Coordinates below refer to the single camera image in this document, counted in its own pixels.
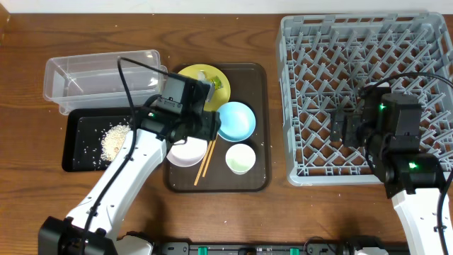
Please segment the white tissue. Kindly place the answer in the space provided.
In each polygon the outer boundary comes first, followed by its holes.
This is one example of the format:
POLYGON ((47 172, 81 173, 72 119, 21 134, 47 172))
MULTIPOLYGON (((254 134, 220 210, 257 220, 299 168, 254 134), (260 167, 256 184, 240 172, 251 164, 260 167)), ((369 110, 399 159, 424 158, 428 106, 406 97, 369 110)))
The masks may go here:
POLYGON ((202 82, 202 85, 207 89, 206 102, 210 102, 215 92, 215 82, 213 78, 208 77, 205 71, 199 71, 197 73, 198 80, 202 82))

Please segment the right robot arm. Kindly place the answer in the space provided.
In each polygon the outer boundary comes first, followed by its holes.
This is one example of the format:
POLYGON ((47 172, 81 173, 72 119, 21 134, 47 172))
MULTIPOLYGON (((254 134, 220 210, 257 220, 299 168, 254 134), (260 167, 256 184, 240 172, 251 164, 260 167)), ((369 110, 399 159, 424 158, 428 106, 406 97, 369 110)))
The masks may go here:
POLYGON ((440 160, 420 151, 422 106, 389 85, 363 89, 362 109, 331 113, 333 142, 361 147, 371 172, 384 184, 411 254, 452 253, 447 190, 452 182, 440 160))

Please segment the white pink bowl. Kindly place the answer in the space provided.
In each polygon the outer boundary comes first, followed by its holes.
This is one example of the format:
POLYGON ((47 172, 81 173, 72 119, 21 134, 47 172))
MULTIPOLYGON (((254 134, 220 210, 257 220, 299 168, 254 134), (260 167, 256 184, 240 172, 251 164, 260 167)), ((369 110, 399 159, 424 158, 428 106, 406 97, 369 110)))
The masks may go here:
POLYGON ((175 166, 194 166, 204 158, 207 146, 206 140, 188 137, 173 144, 166 158, 175 166))

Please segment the wooden chopstick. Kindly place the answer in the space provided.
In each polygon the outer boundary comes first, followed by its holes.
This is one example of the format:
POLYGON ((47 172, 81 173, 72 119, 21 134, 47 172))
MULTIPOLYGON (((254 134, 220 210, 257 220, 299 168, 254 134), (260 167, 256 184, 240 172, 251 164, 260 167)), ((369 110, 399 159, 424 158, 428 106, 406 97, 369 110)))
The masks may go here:
POLYGON ((203 172, 202 172, 202 177, 203 177, 203 178, 206 176, 208 167, 209 167, 209 165, 210 165, 210 161, 211 161, 211 158, 212 158, 212 154, 213 154, 215 145, 216 145, 216 143, 217 143, 217 138, 218 138, 218 135, 216 136, 216 139, 212 142, 212 145, 211 145, 211 147, 210 147, 209 154, 208 154, 208 157, 207 157, 207 161, 205 162, 204 169, 203 169, 203 172))
POLYGON ((194 181, 194 186, 196 186, 196 185, 198 184, 198 181, 199 181, 200 177, 201 177, 202 174, 203 174, 203 171, 204 171, 204 169, 205 169, 205 165, 206 165, 206 163, 207 163, 207 159, 208 159, 208 157, 209 157, 209 155, 210 155, 210 152, 211 152, 211 150, 212 150, 212 148, 213 148, 213 144, 214 144, 214 141, 210 141, 210 142, 208 143, 207 151, 206 151, 206 153, 205 153, 205 155, 204 155, 204 157, 203 157, 203 159, 202 159, 200 168, 199 168, 199 170, 198 170, 198 172, 197 172, 197 176, 196 176, 195 181, 194 181))

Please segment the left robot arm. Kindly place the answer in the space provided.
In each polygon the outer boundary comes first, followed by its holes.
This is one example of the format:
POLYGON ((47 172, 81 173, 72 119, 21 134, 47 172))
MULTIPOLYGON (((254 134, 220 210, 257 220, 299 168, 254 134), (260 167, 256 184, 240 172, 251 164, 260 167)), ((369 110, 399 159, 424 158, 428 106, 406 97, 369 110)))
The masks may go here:
POLYGON ((151 254, 141 234, 120 237, 121 224, 144 182, 172 145, 188 137, 214 140, 221 125, 217 111, 175 114, 156 107, 136 111, 116 158, 88 195, 63 219, 48 217, 38 232, 39 254, 151 254))

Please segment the yellow plate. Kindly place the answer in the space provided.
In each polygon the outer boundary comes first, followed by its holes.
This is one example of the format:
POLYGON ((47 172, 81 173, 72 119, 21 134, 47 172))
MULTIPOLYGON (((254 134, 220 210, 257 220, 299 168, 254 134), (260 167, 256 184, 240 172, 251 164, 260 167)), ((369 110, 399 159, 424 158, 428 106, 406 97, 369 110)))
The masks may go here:
POLYGON ((193 64, 188 67, 184 67, 178 73, 183 76, 198 79, 197 73, 199 71, 205 71, 210 78, 218 76, 222 81, 223 88, 218 90, 215 89, 212 100, 210 102, 206 102, 204 107, 205 111, 217 111, 220 106, 227 103, 230 99, 231 86, 229 80, 220 69, 208 64, 193 64))

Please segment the light blue bowl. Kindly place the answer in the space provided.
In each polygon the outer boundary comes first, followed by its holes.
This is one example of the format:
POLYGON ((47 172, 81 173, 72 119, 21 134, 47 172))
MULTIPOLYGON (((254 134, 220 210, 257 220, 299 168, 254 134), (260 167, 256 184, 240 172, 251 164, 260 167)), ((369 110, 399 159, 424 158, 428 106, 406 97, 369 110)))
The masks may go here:
POLYGON ((219 136, 228 142, 241 142, 248 139, 255 130, 254 112, 244 103, 228 102, 218 111, 221 126, 219 136))

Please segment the green snack wrapper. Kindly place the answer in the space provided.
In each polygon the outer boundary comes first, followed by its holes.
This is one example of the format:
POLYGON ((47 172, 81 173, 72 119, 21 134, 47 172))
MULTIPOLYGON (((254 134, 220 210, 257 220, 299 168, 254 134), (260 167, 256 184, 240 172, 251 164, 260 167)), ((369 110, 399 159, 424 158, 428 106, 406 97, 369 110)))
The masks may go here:
POLYGON ((222 81, 221 79, 218 77, 218 76, 214 76, 210 79, 210 82, 214 85, 214 88, 216 90, 218 89, 222 89, 223 88, 223 84, 222 84, 222 81))

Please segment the white cup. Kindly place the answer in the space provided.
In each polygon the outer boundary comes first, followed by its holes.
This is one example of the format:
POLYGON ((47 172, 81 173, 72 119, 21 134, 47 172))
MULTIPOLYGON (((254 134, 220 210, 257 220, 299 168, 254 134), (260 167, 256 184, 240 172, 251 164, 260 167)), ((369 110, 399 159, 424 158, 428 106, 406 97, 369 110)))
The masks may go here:
POLYGON ((256 153, 247 144, 235 144, 227 150, 225 162, 233 173, 243 175, 255 165, 256 153))

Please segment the leftover rice pile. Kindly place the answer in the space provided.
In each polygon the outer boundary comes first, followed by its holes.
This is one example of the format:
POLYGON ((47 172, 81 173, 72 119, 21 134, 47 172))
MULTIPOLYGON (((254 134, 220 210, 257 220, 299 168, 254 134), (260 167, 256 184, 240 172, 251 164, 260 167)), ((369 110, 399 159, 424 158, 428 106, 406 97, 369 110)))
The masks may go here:
POLYGON ((101 160, 111 162, 116 158, 129 131, 128 125, 116 125, 106 132, 101 140, 101 160))

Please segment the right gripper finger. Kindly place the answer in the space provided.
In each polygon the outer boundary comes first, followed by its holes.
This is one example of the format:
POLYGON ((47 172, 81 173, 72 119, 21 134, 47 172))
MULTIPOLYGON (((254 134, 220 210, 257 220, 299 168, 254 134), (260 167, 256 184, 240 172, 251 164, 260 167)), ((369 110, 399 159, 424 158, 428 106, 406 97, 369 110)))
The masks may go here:
POLYGON ((345 122, 345 112, 336 110, 331 113, 331 141, 339 141, 343 136, 343 126, 345 122))
POLYGON ((338 106, 339 111, 349 111, 350 110, 350 97, 345 96, 343 97, 342 101, 338 106))

